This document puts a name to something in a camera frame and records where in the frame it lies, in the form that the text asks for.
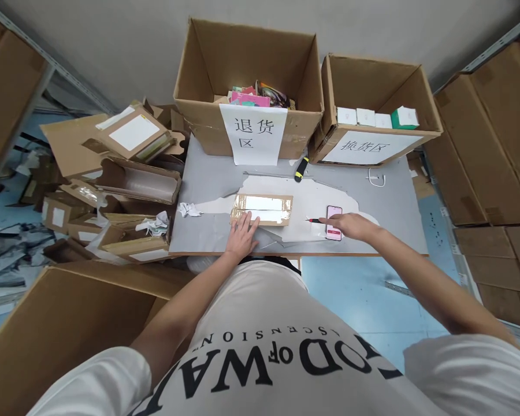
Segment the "person's left hand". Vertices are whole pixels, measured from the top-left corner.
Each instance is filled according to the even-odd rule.
[[[252,253],[254,247],[258,244],[257,241],[252,240],[252,237],[258,228],[258,224],[260,224],[260,217],[254,220],[252,226],[250,225],[251,217],[252,212],[249,211],[246,214],[243,213],[238,220],[231,222],[231,232],[227,240],[225,254],[234,256],[238,261]]]

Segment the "gray table surface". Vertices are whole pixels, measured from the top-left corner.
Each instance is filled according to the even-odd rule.
[[[200,143],[191,137],[179,202],[202,203],[235,193],[248,174],[294,177],[298,162],[280,159],[277,166],[235,166],[232,157],[210,156]],[[305,178],[314,179],[354,196],[362,211],[373,215],[384,228],[391,231],[420,254],[428,248],[422,229],[418,202],[406,156],[389,162],[374,174],[385,174],[386,184],[375,187],[366,179],[366,168],[333,165],[308,165]],[[170,254],[209,255],[224,252],[229,235],[229,214],[202,214],[200,217],[175,216]],[[269,232],[258,229],[257,254],[277,255],[377,255],[366,243],[343,238],[340,242],[279,243]]]

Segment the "hand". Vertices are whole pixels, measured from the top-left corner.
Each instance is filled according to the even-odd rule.
[[[382,229],[379,225],[374,224],[360,214],[335,214],[329,219],[319,218],[319,220],[323,224],[329,224],[341,230],[345,237],[360,240],[365,243],[367,243],[370,237],[375,235],[377,231]]]
[[[235,257],[238,262],[248,256],[258,244],[258,242],[252,240],[252,237],[258,228],[258,224],[260,224],[260,217],[254,220],[252,226],[250,225],[251,217],[252,212],[249,211],[246,214],[243,213],[238,220],[231,222],[231,232],[224,254]]]

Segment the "white wall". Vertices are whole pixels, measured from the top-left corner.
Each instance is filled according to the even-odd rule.
[[[173,102],[189,16],[316,32],[328,52],[420,62],[439,88],[520,21],[520,0],[0,0],[116,106]]]

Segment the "white t-shirt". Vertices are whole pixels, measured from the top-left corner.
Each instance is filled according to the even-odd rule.
[[[298,274],[253,261],[220,288],[152,393],[145,359],[116,347],[60,378],[29,415],[520,414],[520,351],[499,339],[428,339],[404,357],[406,377]]]

